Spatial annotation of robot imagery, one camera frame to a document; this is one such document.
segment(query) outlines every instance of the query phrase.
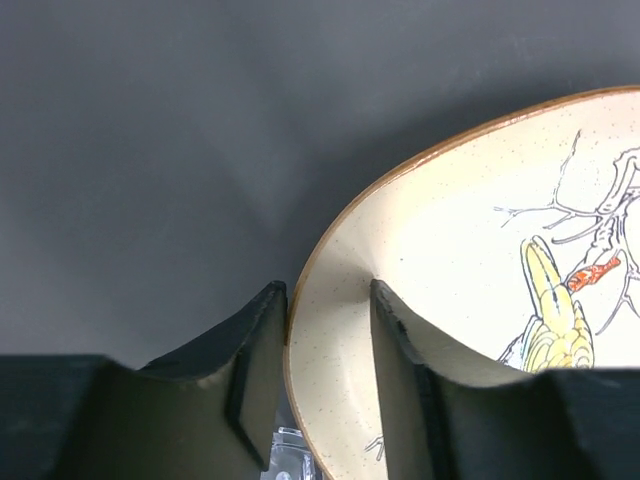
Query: speckled glaze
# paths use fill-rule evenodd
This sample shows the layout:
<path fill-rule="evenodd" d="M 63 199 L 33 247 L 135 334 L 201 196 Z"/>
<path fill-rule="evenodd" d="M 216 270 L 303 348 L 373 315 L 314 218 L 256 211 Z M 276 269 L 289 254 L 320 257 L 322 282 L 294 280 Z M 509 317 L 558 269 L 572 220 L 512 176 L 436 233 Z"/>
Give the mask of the speckled glaze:
<path fill-rule="evenodd" d="M 387 478 L 384 455 L 366 451 L 382 430 L 369 330 L 374 277 L 445 332 L 519 368 L 511 354 L 540 315 L 523 277 L 523 241 L 535 238 L 584 311 L 595 365 L 640 365 L 635 197 L 624 197 L 625 215 L 615 217 L 625 220 L 623 237 L 616 230 L 599 252 L 606 262 L 590 259 L 592 226 L 624 200 L 612 185 L 616 168 L 635 161 L 639 118 L 640 87 L 548 102 L 417 155 L 340 214 L 296 286 L 285 352 L 294 414 L 329 478 Z M 635 184 L 624 184 L 628 195 Z M 603 203 L 608 194 L 618 204 Z"/>

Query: gray wall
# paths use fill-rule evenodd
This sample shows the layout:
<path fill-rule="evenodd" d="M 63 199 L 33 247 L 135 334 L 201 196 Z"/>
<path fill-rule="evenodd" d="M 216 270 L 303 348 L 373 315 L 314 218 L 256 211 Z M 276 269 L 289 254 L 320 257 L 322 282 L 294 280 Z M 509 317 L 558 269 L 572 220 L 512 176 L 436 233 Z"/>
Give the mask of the gray wall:
<path fill-rule="evenodd" d="M 139 366 L 270 279 L 293 290 L 402 160 L 638 82 L 638 18 L 634 0 L 2 2 L 0 350 Z"/>

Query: ceramic plate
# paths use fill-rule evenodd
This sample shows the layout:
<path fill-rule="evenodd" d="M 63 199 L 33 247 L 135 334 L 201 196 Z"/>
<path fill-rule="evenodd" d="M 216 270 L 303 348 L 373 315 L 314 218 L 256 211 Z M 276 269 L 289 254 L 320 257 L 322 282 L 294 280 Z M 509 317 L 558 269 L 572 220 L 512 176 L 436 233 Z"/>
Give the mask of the ceramic plate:
<path fill-rule="evenodd" d="M 640 365 L 640 88 L 549 102 L 408 160 L 318 243 L 291 306 L 294 413 L 334 480 L 386 478 L 369 282 L 496 361 Z"/>

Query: clear plastic piece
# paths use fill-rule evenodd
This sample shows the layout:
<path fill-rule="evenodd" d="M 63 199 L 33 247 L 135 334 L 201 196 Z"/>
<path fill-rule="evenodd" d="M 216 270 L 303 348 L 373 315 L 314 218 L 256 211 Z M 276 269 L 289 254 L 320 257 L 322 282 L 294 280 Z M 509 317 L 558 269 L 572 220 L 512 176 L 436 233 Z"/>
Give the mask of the clear plastic piece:
<path fill-rule="evenodd" d="M 322 480 L 299 430 L 280 427 L 274 432 L 269 471 L 260 480 Z"/>

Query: yellow bird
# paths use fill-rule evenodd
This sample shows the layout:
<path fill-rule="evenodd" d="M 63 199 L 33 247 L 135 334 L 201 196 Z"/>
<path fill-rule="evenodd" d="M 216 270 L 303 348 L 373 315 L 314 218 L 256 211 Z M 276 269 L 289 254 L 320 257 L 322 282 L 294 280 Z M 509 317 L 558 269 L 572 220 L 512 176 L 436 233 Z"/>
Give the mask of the yellow bird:
<path fill-rule="evenodd" d="M 573 301 L 545 241 L 522 242 L 522 266 L 535 314 L 498 361 L 535 373 L 545 368 L 592 368 L 593 338 L 580 302 Z"/>

